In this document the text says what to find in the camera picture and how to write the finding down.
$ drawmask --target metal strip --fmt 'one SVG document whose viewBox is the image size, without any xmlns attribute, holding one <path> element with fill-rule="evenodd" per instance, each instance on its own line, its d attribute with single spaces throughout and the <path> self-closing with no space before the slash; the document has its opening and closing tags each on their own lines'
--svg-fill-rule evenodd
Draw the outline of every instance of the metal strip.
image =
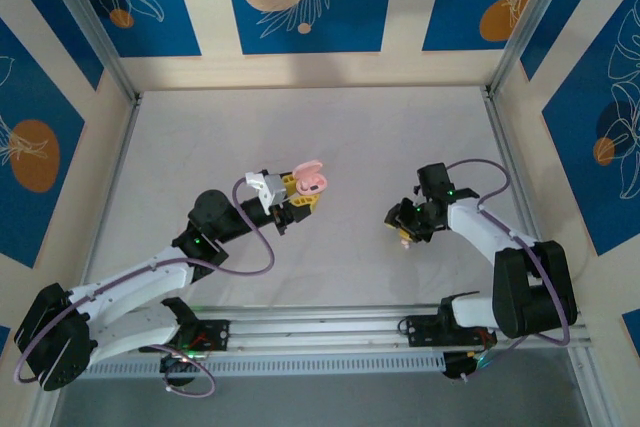
<svg viewBox="0 0 640 427">
<path fill-rule="evenodd" d="M 621 427 L 618 412 L 613 407 L 608 390 L 602 385 L 602 376 L 592 348 L 569 349 L 569 358 L 591 424 L 598 427 Z"/>
<path fill-rule="evenodd" d="M 540 224 L 537 221 L 530 199 L 531 189 L 526 180 L 526 170 L 518 151 L 517 143 L 513 141 L 513 134 L 509 130 L 509 124 L 505 121 L 502 110 L 496 98 L 491 98 L 488 92 L 483 92 L 484 102 L 489 116 L 489 123 L 496 139 L 498 152 L 502 164 L 511 176 L 512 193 L 516 204 L 516 212 L 526 234 L 542 239 Z"/>
<path fill-rule="evenodd" d="M 122 93 L 132 102 L 137 99 L 133 82 L 125 71 L 116 48 L 107 35 L 102 22 L 93 10 L 89 0 L 62 0 L 76 24 L 80 27 L 89 45 L 102 65 L 111 73 L 114 82 Z"/>
<path fill-rule="evenodd" d="M 491 96 L 498 94 L 506 77 L 520 60 L 525 47 L 531 40 L 533 33 L 538 27 L 540 20 L 542 20 L 551 1 L 552 0 L 529 0 L 527 3 L 527 7 L 513 29 L 513 33 L 507 41 L 500 62 L 489 82 L 489 92 Z"/>
<path fill-rule="evenodd" d="M 31 408 L 24 415 L 20 424 L 21 427 L 54 425 L 53 416 L 62 393 L 63 391 L 60 390 L 45 392 L 42 389 L 38 389 L 33 394 Z"/>
<path fill-rule="evenodd" d="M 110 178 L 109 187 L 104 200 L 104 204 L 100 211 L 100 220 L 98 222 L 98 225 L 94 228 L 94 232 L 91 236 L 91 241 L 89 244 L 89 252 L 87 253 L 87 258 L 82 270 L 82 277 L 80 279 L 79 285 L 83 285 L 85 283 L 87 275 L 89 274 L 89 269 L 93 265 L 93 261 L 96 256 L 98 242 L 100 240 L 100 236 L 102 235 L 102 231 L 104 230 L 104 226 L 107 222 L 107 218 L 109 217 L 109 212 L 111 211 L 111 204 L 113 203 L 114 193 L 115 193 L 116 187 L 118 186 L 118 181 L 120 180 L 120 174 L 122 173 L 122 167 L 124 166 L 124 161 L 127 157 L 127 152 L 129 151 L 129 145 L 131 144 L 133 131 L 136 126 L 136 121 L 138 120 L 138 113 L 140 112 L 141 102 L 142 102 L 142 97 L 139 97 L 133 104 L 132 110 L 129 114 L 127 127 L 125 129 L 124 135 L 122 136 L 122 141 L 120 142 L 120 150 L 118 152 L 118 158 L 116 160 L 115 165 L 113 166 L 113 170 L 109 177 Z"/>
<path fill-rule="evenodd" d="M 159 378 L 160 357 L 137 356 L 119 362 L 103 362 L 90 367 L 80 379 Z M 211 356 L 200 361 L 216 377 L 256 377 L 270 375 L 336 375 L 402 372 L 444 372 L 444 355 L 439 352 L 391 354 L 324 354 L 290 356 Z M 203 375 L 195 367 L 172 377 Z"/>
</svg>

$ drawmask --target orange dot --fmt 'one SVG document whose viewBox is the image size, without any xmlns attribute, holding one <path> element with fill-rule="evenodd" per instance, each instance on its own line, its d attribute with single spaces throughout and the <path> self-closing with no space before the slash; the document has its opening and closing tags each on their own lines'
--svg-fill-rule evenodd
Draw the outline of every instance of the orange dot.
<svg viewBox="0 0 640 427">
<path fill-rule="evenodd" d="M 498 0 L 480 20 L 480 35 L 489 42 L 508 40 L 529 0 Z"/>
<path fill-rule="evenodd" d="M 121 29 L 130 29 L 133 27 L 133 17 L 126 10 L 113 9 L 109 14 L 109 19 L 111 19 L 111 22 L 113 22 L 116 27 L 120 27 Z"/>
<path fill-rule="evenodd" d="M 21 148 L 23 142 L 36 145 L 35 152 Z M 39 120 L 23 120 L 15 126 L 9 145 L 18 149 L 11 154 L 11 170 L 25 189 L 38 194 L 47 192 L 56 181 L 60 167 L 60 146 L 56 134 Z"/>
<path fill-rule="evenodd" d="M 616 147 L 613 144 L 613 140 L 602 137 L 596 141 L 593 146 L 593 156 L 600 165 L 609 165 L 615 157 Z"/>
<path fill-rule="evenodd" d="M 307 24 L 306 22 L 303 22 L 302 24 L 300 24 L 298 26 L 298 32 L 301 34 L 308 34 L 309 32 L 311 32 L 311 26 L 309 24 Z"/>
</svg>

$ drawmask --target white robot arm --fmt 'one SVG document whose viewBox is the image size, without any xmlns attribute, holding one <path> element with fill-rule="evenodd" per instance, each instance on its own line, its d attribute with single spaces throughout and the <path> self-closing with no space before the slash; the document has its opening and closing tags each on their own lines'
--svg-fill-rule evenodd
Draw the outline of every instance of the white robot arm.
<svg viewBox="0 0 640 427">
<path fill-rule="evenodd" d="M 415 200 L 402 199 L 389 211 L 385 223 L 398 230 L 405 245 L 430 242 L 435 232 L 451 230 L 466 238 L 493 266 L 492 292 L 443 299 L 427 334 L 418 339 L 421 346 L 470 345 L 477 340 L 472 333 L 478 328 L 500 329 L 517 338 L 560 327 L 551 289 L 531 285 L 530 277 L 541 276 L 538 266 L 544 270 L 545 283 L 548 280 L 557 294 L 568 324 L 575 323 L 577 307 L 559 244 L 540 242 L 509 227 L 479 204 L 473 190 L 456 189 L 444 164 L 419 169 L 418 179 Z"/>
<path fill-rule="evenodd" d="M 317 176 L 326 186 L 324 177 Z M 252 230 L 261 236 L 258 228 L 272 223 L 283 235 L 288 225 L 307 218 L 319 195 L 294 197 L 298 182 L 295 171 L 248 173 L 234 186 L 234 205 L 218 190 L 202 193 L 189 213 L 186 230 L 152 258 L 70 291 L 65 292 L 59 284 L 45 287 L 14 339 L 23 352 L 16 380 L 37 379 L 44 390 L 55 390 L 100 360 L 149 345 L 226 350 L 228 322 L 199 320 L 179 298 L 147 304 L 213 270 L 236 275 L 268 271 L 274 262 L 270 247 L 269 266 L 247 273 L 221 267 L 228 257 L 221 244 Z M 235 193 L 242 183 L 255 188 L 258 196 L 239 204 Z M 35 374 L 33 379 L 19 377 L 25 361 Z"/>
</svg>

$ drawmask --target pink object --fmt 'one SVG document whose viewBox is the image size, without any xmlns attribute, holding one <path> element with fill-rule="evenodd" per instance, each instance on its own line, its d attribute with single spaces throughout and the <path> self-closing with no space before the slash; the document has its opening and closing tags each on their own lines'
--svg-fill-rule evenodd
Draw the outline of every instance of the pink object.
<svg viewBox="0 0 640 427">
<path fill-rule="evenodd" d="M 327 179 L 320 174 L 322 162 L 312 160 L 300 164 L 293 169 L 293 177 L 297 180 L 296 190 L 300 195 L 319 194 L 327 188 Z"/>
</svg>

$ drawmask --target white table surface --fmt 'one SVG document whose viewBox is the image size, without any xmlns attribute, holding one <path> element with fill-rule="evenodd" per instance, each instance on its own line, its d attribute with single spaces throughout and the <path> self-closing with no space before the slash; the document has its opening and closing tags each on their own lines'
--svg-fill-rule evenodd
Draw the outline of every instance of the white table surface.
<svg viewBox="0 0 640 427">
<path fill-rule="evenodd" d="M 317 158 L 329 187 L 316 212 L 283 237 L 272 225 L 262 229 L 275 268 L 250 278 L 213 273 L 183 298 L 208 306 L 393 305 L 491 286 L 489 263 L 457 234 L 405 250 L 383 224 L 389 208 L 412 197 L 418 168 L 499 160 L 479 88 L 149 92 L 140 109 L 89 282 L 168 246 L 201 192 L 230 196 L 245 172 L 285 172 Z M 461 166 L 451 178 L 480 194 L 502 182 L 489 166 Z M 519 225 L 509 193 L 489 206 Z M 268 260 L 254 235 L 224 248 L 227 268 L 255 270 Z"/>
</svg>

